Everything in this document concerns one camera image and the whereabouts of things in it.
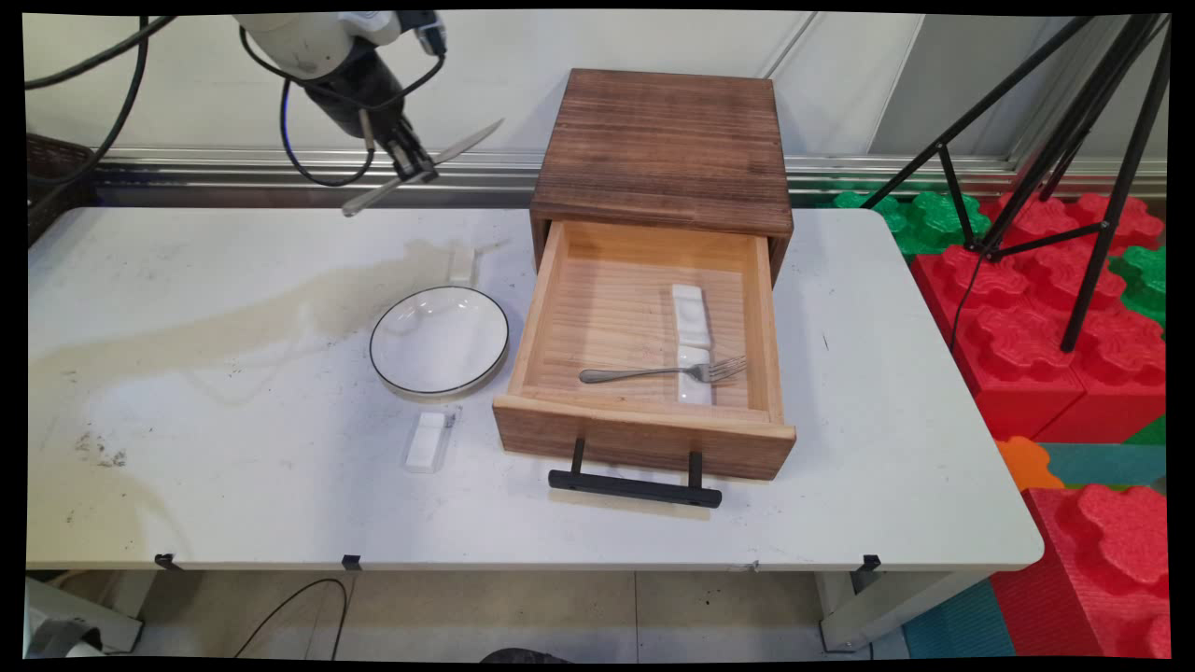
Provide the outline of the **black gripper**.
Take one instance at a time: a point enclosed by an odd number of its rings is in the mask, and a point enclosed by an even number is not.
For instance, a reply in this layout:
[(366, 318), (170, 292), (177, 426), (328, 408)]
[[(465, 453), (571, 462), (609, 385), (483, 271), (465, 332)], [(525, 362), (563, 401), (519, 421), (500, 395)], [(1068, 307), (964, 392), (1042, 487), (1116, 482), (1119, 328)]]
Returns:
[(306, 84), (306, 93), (342, 132), (363, 139), (362, 109), (370, 120), (373, 139), (392, 159), (400, 183), (429, 183), (437, 178), (433, 157), (423, 148), (404, 115), (406, 92), (375, 47), (355, 44), (345, 60), (324, 77)]

